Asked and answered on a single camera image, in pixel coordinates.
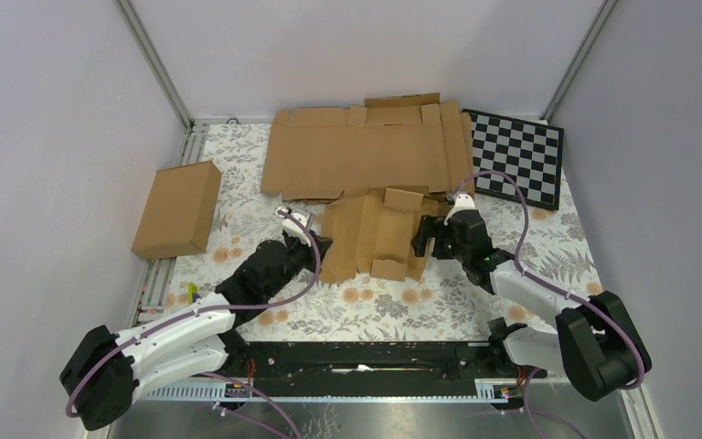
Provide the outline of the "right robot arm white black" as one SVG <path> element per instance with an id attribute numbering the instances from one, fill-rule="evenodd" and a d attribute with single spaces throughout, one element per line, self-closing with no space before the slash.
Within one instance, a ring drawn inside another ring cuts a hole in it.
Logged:
<path id="1" fill-rule="evenodd" d="M 490 340 L 496 346 L 489 349 L 487 362 L 496 375 L 509 377 L 522 366 L 552 371 L 595 402 L 639 387 L 651 371 L 651 357 L 617 294 L 584 298 L 550 282 L 494 246 L 478 211 L 422 216 L 411 247 L 418 256 L 429 252 L 438 260 L 455 260 L 471 284 L 523 306 L 553 327 L 548 333 L 526 324 L 493 325 Z"/>

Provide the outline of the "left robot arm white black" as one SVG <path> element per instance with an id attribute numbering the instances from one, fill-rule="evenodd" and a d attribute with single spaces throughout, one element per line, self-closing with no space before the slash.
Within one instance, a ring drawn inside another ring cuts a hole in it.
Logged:
<path id="1" fill-rule="evenodd" d="M 67 416 L 98 430 L 149 391 L 206 371 L 242 372 L 248 354 L 224 336 L 274 307 L 273 297 L 301 271 L 316 271 L 333 241 L 310 236 L 309 244 L 290 236 L 261 242 L 213 292 L 180 312 L 120 331 L 88 331 L 59 375 Z"/>

